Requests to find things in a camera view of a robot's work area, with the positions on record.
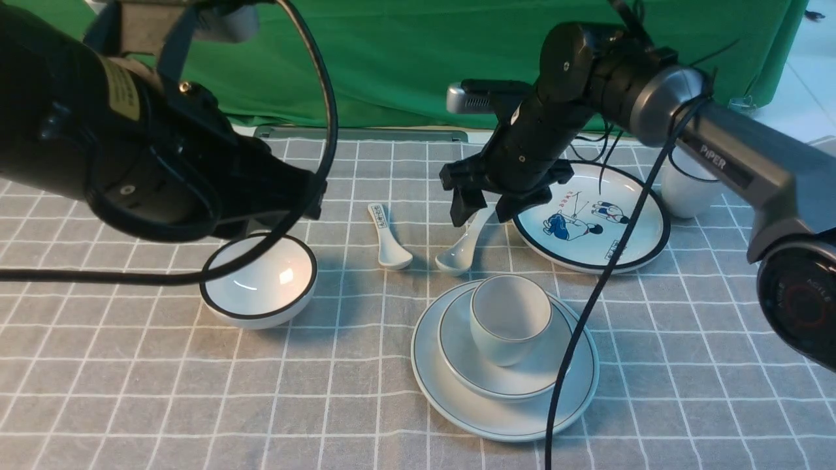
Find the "plate rim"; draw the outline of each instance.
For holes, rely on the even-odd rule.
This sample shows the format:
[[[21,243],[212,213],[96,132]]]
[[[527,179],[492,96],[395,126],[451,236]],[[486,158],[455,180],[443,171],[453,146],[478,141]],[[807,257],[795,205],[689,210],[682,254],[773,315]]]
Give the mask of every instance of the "plate rim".
[[[574,167],[575,165],[595,166],[595,167],[598,167],[598,168],[604,167],[607,170],[611,170],[611,171],[615,171],[616,173],[619,173],[621,176],[626,176],[628,179],[637,183],[639,186],[642,186],[644,184],[644,183],[642,183],[642,181],[639,180],[639,178],[637,178],[633,175],[630,175],[628,172],[623,171],[623,170],[621,170],[621,169],[619,169],[615,166],[605,166],[601,163],[596,163],[596,162],[592,162],[592,161],[573,161],[572,166]],[[629,271],[631,269],[641,268],[642,266],[649,263],[650,261],[653,261],[665,249],[665,245],[668,243],[668,239],[670,238],[670,214],[668,214],[667,211],[665,210],[664,206],[662,205],[661,198],[659,197],[658,194],[656,194],[656,191],[651,189],[649,195],[650,195],[650,197],[653,198],[653,201],[656,203],[656,206],[659,208],[659,212],[662,215],[662,234],[661,234],[661,237],[659,238],[659,242],[656,244],[656,246],[652,250],[650,250],[645,256],[643,256],[641,258],[637,258],[637,259],[635,259],[633,261],[630,261],[628,263],[616,264],[615,265],[615,270],[618,273],[623,273],[623,272]],[[534,249],[534,251],[539,253],[541,256],[543,256],[547,259],[551,259],[555,262],[560,262],[560,263],[563,264],[563,266],[566,266],[566,267],[586,269],[587,270],[586,272],[588,272],[588,273],[599,273],[599,272],[604,271],[604,269],[606,268],[605,264],[587,264],[587,263],[581,263],[579,261],[574,261],[572,259],[564,258],[564,257],[552,252],[551,250],[549,250],[548,248],[544,247],[543,245],[538,243],[536,240],[534,240],[534,238],[531,236],[531,234],[528,232],[528,230],[526,230],[526,228],[523,226],[523,223],[520,221],[519,214],[514,216],[512,221],[513,221],[514,227],[517,229],[517,231],[519,232],[520,236],[525,241],[525,243],[529,247]]]
[[[412,373],[415,376],[415,382],[418,384],[418,387],[421,389],[421,394],[424,396],[424,398],[427,400],[427,402],[430,404],[430,406],[432,406],[436,411],[438,411],[438,413],[441,414],[443,417],[445,417],[450,423],[452,423],[456,427],[459,427],[463,431],[470,432],[471,434],[474,434],[476,436],[485,437],[486,439],[490,439],[490,440],[497,441],[497,442],[532,442],[532,441],[537,441],[539,439],[543,439],[546,436],[546,430],[545,429],[543,429],[542,431],[539,431],[539,432],[533,432],[533,433],[529,433],[529,434],[519,434],[519,435],[496,434],[495,432],[485,431],[483,429],[480,429],[478,427],[474,427],[474,426],[462,421],[461,419],[453,416],[447,409],[444,408],[444,406],[441,406],[436,401],[435,397],[433,397],[433,395],[430,394],[427,391],[426,387],[424,386],[424,381],[421,379],[421,374],[418,372],[418,367],[417,367],[416,360],[415,360],[415,339],[417,338],[417,335],[418,335],[418,330],[419,330],[418,326],[421,324],[421,322],[426,317],[426,313],[430,311],[430,309],[433,307],[433,305],[435,305],[441,298],[447,296],[450,292],[452,292],[456,289],[465,287],[465,286],[469,286],[471,284],[478,284],[481,281],[482,281],[482,279],[478,279],[478,280],[462,283],[462,284],[459,284],[459,285],[457,285],[453,288],[448,289],[443,294],[440,294],[438,297],[436,297],[436,299],[433,300],[432,303],[429,304],[426,307],[424,312],[418,318],[418,321],[415,322],[415,329],[412,332],[412,340],[411,340],[411,343],[410,343],[410,364],[412,366]],[[562,300],[558,299],[556,296],[552,295],[549,292],[547,292],[546,295],[549,297],[549,299],[551,301],[556,302],[561,308],[565,309],[566,312],[569,313],[576,321],[578,320],[577,312],[575,312],[573,309],[571,309]],[[559,432],[562,432],[566,428],[568,428],[569,426],[574,424],[584,414],[584,412],[589,408],[589,406],[592,404],[592,401],[595,397],[595,392],[598,390],[600,374],[601,374],[600,373],[600,358],[599,358],[599,354],[598,354],[598,348],[595,345],[595,341],[592,337],[591,332],[586,327],[584,327],[584,337],[589,342],[589,349],[592,351],[592,364],[593,364],[592,380],[589,384],[589,389],[587,391],[586,397],[584,398],[584,401],[581,403],[581,405],[578,407],[577,410],[575,410],[571,415],[569,415],[569,417],[567,417],[567,419],[562,421],[560,427],[555,427],[553,429],[553,434],[557,434]]]

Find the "robotic arm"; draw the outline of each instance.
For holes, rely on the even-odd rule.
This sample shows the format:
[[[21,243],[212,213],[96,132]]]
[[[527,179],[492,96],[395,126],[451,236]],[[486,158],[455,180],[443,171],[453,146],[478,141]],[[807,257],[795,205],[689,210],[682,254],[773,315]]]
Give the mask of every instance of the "robotic arm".
[[[499,123],[480,153],[441,171],[454,225],[485,207],[482,191],[501,195],[502,222],[548,202],[549,185],[573,175],[558,157],[595,113],[661,147],[711,95],[709,77],[655,47],[623,2],[610,2],[625,26],[559,24],[533,87],[465,80],[448,90],[449,111],[493,112]],[[747,258],[761,262],[757,292],[770,325],[836,370],[836,214],[823,203],[836,201],[836,158],[710,101],[676,143],[755,209]]]
[[[624,25],[559,24],[534,85],[465,80],[448,95],[450,111],[498,118],[480,153],[441,170],[454,225],[486,205],[484,191],[501,195],[501,221],[548,202],[549,185],[573,175],[558,156],[596,113],[658,147],[711,94],[709,77],[654,46],[622,0],[610,2]],[[276,225],[310,192],[317,202],[304,213],[318,217],[325,187],[312,187],[312,172],[236,135],[208,90],[181,82],[191,39],[246,39],[252,17],[239,8],[252,3],[216,0],[209,13],[237,18],[219,23],[192,0],[114,1],[80,43],[0,0],[0,174],[84,200],[109,225],[161,242],[235,238],[252,219]],[[156,68],[128,53],[155,55]],[[767,319],[836,370],[836,228],[824,203],[836,200],[836,159],[700,105],[677,143],[757,211],[748,260],[761,262]]]

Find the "spoon handle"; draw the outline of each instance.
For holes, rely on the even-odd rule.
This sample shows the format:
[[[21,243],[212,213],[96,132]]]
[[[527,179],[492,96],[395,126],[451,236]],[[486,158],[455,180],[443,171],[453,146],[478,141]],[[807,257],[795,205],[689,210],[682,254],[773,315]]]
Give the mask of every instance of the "spoon handle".
[[[395,240],[395,236],[392,235],[392,231],[389,229],[389,221],[386,220],[386,212],[383,210],[383,204],[378,202],[372,202],[369,204],[369,214],[371,214],[371,218],[375,221],[375,227],[377,227],[377,237],[380,245],[388,244],[388,243],[397,243]]]
[[[465,235],[468,235],[470,233],[478,234],[479,232],[481,232],[482,228],[485,227],[485,223],[487,223],[487,220],[491,218],[491,215],[493,215],[493,211],[494,207],[491,205],[485,207],[484,209],[479,209],[479,211],[476,213],[476,216],[473,218],[473,222],[471,223],[470,227],[467,228],[467,232],[465,233]]]

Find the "green backdrop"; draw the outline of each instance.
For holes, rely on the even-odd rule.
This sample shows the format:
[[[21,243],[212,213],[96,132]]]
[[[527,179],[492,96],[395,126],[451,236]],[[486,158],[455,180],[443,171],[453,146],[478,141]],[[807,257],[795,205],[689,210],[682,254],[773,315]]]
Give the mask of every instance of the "green backdrop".
[[[75,37],[93,18],[82,0],[6,0]],[[466,78],[533,82],[545,34],[563,21],[618,22],[606,0],[296,0],[337,93],[343,127],[458,125],[492,116],[449,115],[446,87]],[[806,0],[646,0],[645,26],[683,62],[739,38],[721,57],[717,98],[772,98]],[[322,125],[313,69],[283,11],[259,6],[248,43],[195,43],[185,78],[212,90],[239,124]],[[599,127],[593,123],[590,129]]]

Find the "white floor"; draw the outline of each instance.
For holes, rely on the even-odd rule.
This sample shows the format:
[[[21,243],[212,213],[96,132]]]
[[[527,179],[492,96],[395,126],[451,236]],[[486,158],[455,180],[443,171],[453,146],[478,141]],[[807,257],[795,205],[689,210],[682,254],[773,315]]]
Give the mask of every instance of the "white floor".
[[[804,19],[784,66],[772,103],[754,119],[802,142],[836,135],[836,0],[810,0],[809,10],[823,13],[818,23]],[[242,134],[254,128],[236,126]],[[483,144],[490,131],[468,132],[474,144]]]

